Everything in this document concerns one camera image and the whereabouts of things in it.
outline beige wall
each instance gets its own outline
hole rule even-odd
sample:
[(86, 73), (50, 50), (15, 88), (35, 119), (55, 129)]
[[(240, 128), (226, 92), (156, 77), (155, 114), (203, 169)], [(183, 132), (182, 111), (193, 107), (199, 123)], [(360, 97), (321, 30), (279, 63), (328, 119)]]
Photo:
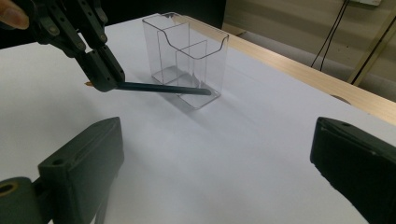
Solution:
[[(343, 0), (228, 0), (224, 22), (316, 54), (341, 5)], [(351, 3), (327, 57), (355, 68), (395, 7), (396, 0), (382, 0), (379, 7)], [(396, 80), (390, 72), (396, 71), (395, 56), (393, 37), (371, 72)]]

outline table surface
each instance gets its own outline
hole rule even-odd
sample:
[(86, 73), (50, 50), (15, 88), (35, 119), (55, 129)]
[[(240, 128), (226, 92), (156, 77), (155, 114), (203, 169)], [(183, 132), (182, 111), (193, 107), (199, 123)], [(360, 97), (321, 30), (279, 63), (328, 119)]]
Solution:
[[(106, 33), (127, 80), (152, 82), (141, 20)], [(222, 95), (199, 110), (174, 94), (86, 87), (78, 64), (54, 47), (1, 50), (0, 179), (38, 178), (36, 166), (75, 135), (120, 117), (125, 163), (107, 223), (367, 223), (309, 153), (318, 117), (349, 122), (396, 145), (387, 116), (359, 109), (378, 98), (366, 92), (375, 102), (361, 100), (355, 87), (317, 82), (315, 72), (304, 72), (311, 69), (281, 64), (284, 58), (265, 49), (251, 52), (264, 56), (246, 55), (253, 46), (237, 37), (230, 46)], [(269, 55), (274, 58), (262, 63)], [(300, 68), (318, 89), (286, 71)], [(354, 106), (323, 89), (348, 92), (340, 96)]]

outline white power outlet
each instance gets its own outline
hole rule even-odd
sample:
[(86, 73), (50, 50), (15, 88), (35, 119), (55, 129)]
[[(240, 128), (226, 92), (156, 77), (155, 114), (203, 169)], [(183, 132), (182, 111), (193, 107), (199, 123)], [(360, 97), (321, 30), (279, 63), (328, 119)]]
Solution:
[(371, 5), (371, 6), (379, 6), (381, 3), (381, 0), (350, 0), (351, 2), (357, 2), (357, 3), (362, 3), (366, 5)]

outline transparent pen holder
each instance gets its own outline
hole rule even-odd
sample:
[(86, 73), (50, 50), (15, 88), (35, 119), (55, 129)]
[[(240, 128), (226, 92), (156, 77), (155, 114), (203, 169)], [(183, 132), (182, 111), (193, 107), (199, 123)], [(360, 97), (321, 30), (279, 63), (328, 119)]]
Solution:
[(151, 75), (163, 85), (203, 88), (211, 95), (178, 94), (194, 108), (221, 95), (228, 34), (176, 13), (143, 19)]

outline wire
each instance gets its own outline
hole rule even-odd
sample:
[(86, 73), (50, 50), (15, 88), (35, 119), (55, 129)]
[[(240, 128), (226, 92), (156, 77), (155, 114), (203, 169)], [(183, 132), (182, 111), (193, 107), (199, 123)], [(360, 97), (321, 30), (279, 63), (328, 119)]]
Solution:
[(315, 60), (314, 60), (314, 61), (312, 62), (312, 64), (311, 64), (311, 67), (314, 66), (314, 64), (315, 64), (315, 62), (316, 62), (318, 56), (319, 56), (320, 53), (323, 51), (323, 48), (326, 46), (326, 43), (327, 43), (328, 40), (329, 40), (328, 47), (327, 47), (327, 49), (326, 49), (325, 55), (323, 56), (322, 63), (321, 63), (321, 66), (320, 66), (320, 71), (321, 71), (322, 66), (323, 66), (323, 62), (324, 62), (324, 60), (325, 60), (325, 58), (326, 58), (326, 55), (327, 55), (327, 52), (328, 52), (328, 50), (329, 50), (330, 44), (332, 43), (332, 37), (334, 36), (334, 33), (335, 33), (335, 31), (337, 30), (338, 25), (340, 24), (340, 21), (341, 21), (341, 19), (342, 19), (343, 16), (344, 16), (344, 12), (346, 11), (346, 8), (347, 8), (347, 5), (348, 5), (349, 1), (350, 1), (350, 0), (345, 0), (344, 3), (343, 3), (343, 5), (341, 6), (340, 11), (338, 12), (337, 18), (335, 19), (334, 23), (332, 24), (332, 29), (331, 29), (330, 32), (327, 34), (327, 37), (326, 37), (326, 39), (325, 39), (325, 41), (324, 41), (322, 47), (320, 48), (320, 50), (319, 50), (317, 56), (315, 57)]

